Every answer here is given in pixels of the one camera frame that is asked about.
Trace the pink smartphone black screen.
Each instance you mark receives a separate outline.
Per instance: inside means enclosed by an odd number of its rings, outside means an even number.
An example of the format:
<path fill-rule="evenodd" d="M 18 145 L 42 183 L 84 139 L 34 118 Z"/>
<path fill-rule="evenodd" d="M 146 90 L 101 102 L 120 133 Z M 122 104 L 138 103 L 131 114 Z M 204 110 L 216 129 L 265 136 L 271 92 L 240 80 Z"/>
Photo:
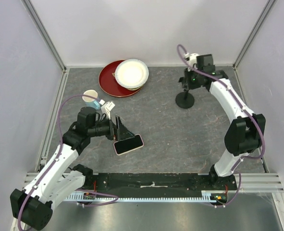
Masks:
<path fill-rule="evenodd" d="M 137 150 L 144 146 L 144 142 L 139 134 L 133 138 L 129 138 L 122 141 L 116 141 L 114 144 L 114 150 L 117 155 L 123 155 L 131 151 Z"/>

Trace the black phone stand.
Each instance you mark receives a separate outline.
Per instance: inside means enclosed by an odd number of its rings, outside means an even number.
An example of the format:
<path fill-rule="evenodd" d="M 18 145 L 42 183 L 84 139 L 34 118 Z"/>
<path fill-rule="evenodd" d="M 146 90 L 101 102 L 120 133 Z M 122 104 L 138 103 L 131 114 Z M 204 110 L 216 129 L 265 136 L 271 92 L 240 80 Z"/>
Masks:
<path fill-rule="evenodd" d="M 180 108 L 188 109 L 194 105 L 195 99 L 189 91 L 185 90 L 176 95 L 175 102 Z"/>

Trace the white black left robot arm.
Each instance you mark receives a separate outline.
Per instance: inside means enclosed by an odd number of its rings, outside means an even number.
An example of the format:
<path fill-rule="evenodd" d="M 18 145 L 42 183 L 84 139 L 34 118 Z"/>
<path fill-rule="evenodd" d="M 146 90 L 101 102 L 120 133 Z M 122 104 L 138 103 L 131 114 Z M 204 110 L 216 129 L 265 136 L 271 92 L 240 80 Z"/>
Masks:
<path fill-rule="evenodd" d="M 36 230 L 42 230 L 50 221 L 54 210 L 75 190 L 89 189 L 93 185 L 92 170 L 77 166 L 62 178 L 69 165 L 78 158 L 90 144 L 92 137 L 105 136 L 112 141 L 133 138 L 130 132 L 116 117 L 99 120 L 92 107 L 83 107 L 77 120 L 61 136 L 61 142 L 54 155 L 37 176 L 22 190 L 15 189 L 10 195 L 12 214 L 18 221 L 18 229 L 24 223 Z"/>

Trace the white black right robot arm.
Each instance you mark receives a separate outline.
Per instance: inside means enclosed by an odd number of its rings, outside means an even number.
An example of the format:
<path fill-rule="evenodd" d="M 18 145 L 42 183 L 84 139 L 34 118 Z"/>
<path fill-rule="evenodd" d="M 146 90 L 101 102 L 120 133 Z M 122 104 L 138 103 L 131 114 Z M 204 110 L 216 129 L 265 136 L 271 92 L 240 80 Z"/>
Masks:
<path fill-rule="evenodd" d="M 211 54 L 181 55 L 187 68 L 179 79 L 183 92 L 177 94 L 176 104 L 183 109 L 191 108 L 195 99 L 190 90 L 204 87 L 220 103 L 230 121 L 224 137 L 225 151 L 209 171 L 208 184 L 220 189 L 234 180 L 235 169 L 250 153 L 265 146 L 264 130 L 266 119 L 249 109 L 234 90 L 231 81 L 223 70 L 216 70 Z"/>

